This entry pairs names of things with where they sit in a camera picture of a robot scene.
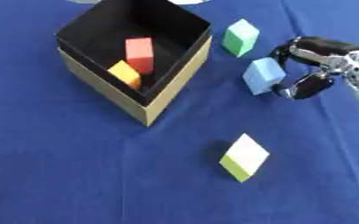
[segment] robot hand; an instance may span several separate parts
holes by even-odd
[[[278,95],[306,99],[332,87],[334,76],[341,75],[359,99],[359,46],[324,38],[299,37],[277,47],[271,57],[283,68],[288,59],[319,67],[292,87],[272,87]]]

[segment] orange cube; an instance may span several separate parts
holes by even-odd
[[[154,69],[151,38],[126,39],[126,60],[140,74],[150,74]]]
[[[128,84],[131,88],[136,90],[141,87],[141,77],[131,66],[125,61],[120,60],[113,67],[108,70],[111,74],[116,76],[119,80]]]

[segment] block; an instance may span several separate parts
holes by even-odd
[[[220,164],[239,182],[253,176],[270,153],[243,134],[222,157]]]
[[[116,76],[119,80],[128,84],[131,88],[139,90],[141,87],[140,74],[129,66],[125,61],[120,60],[108,71]]]
[[[239,58],[253,48],[259,33],[256,27],[241,19],[226,30],[222,44]]]
[[[140,74],[150,74],[154,69],[151,38],[126,39],[126,61]]]
[[[253,95],[260,95],[271,91],[271,87],[279,84],[286,76],[285,71],[272,58],[254,60],[246,72],[243,80]]]

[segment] green cube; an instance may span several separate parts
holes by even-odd
[[[256,27],[241,19],[226,30],[222,44],[239,58],[253,48],[259,33]]]
[[[219,162],[239,182],[253,176],[270,155],[263,147],[243,134]]]

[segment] table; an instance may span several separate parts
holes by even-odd
[[[213,0],[208,62],[150,128],[77,80],[53,34],[90,4],[0,0],[1,223],[359,223],[359,101],[341,81],[304,101],[241,74],[298,35],[359,45],[359,0]],[[222,34],[260,29],[236,59]],[[291,63],[288,80],[309,67]],[[240,184],[218,164],[246,132],[271,153]]]

